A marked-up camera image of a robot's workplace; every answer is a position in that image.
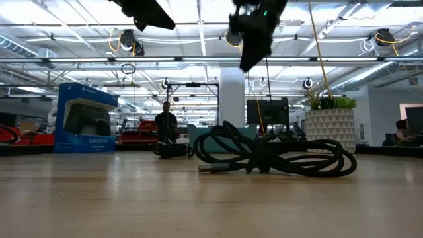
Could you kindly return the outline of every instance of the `potted plant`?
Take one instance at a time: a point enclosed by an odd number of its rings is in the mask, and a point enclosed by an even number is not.
[[[356,151],[354,115],[352,109],[356,101],[349,97],[319,96],[308,90],[303,92],[309,99],[311,110],[305,113],[305,133],[307,140],[333,139],[341,143],[343,148],[354,153]],[[309,149],[313,153],[328,153],[320,149]]]

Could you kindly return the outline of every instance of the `white planter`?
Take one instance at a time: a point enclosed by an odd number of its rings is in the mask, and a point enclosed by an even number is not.
[[[350,152],[356,152],[356,133],[352,109],[312,110],[305,113],[307,141],[333,139]],[[312,153],[330,153],[322,149],[309,149]]]

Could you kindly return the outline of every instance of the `computer monitor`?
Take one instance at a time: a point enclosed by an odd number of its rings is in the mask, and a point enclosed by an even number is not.
[[[423,107],[406,108],[408,127],[413,134],[423,132]]]
[[[248,100],[247,101],[247,124],[261,123],[258,105],[263,124],[283,124],[289,125],[289,105],[288,99],[283,97],[281,100]]]

